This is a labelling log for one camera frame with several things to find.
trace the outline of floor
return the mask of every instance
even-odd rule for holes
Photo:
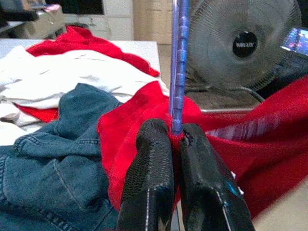
[[[170,45],[159,45],[162,80],[170,86]],[[308,230],[308,178],[253,221],[256,231]]]

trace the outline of fan logo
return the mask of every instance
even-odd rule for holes
[[[236,47],[238,48],[249,48],[254,47],[255,44],[253,42],[237,42]]]

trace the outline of red cloth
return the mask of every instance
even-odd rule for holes
[[[167,112],[168,97],[153,82],[100,118],[102,164],[109,179],[109,197],[116,209],[120,208],[126,171],[137,154],[139,128],[151,118],[170,125]],[[202,114],[196,104],[185,98],[183,122],[196,123],[205,132],[229,126],[222,129],[224,134],[220,132],[229,135],[229,139],[211,135],[208,138],[236,173],[253,217],[308,175],[308,77],[277,92],[240,118]],[[246,138],[230,135],[246,128],[250,128],[243,134]],[[176,156],[179,140],[172,138],[171,142]]]
[[[56,41],[45,41],[27,49],[34,56],[62,54],[73,50],[92,50],[108,55],[112,58],[123,60],[137,69],[153,77],[160,73],[151,68],[148,61],[129,53],[123,53],[119,47],[113,43],[92,35],[88,29],[68,26],[67,32],[60,35]],[[58,109],[36,109],[16,105],[23,112],[32,115],[43,122],[49,123],[58,118]]]

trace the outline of jeans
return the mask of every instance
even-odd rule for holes
[[[117,106],[111,94],[78,84],[61,98],[58,121],[0,147],[0,230],[116,226],[96,126],[102,114]]]

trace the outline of blue denim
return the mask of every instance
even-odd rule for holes
[[[78,84],[59,103],[59,120],[0,147],[0,230],[102,231],[116,226],[101,164],[99,117],[119,106]]]

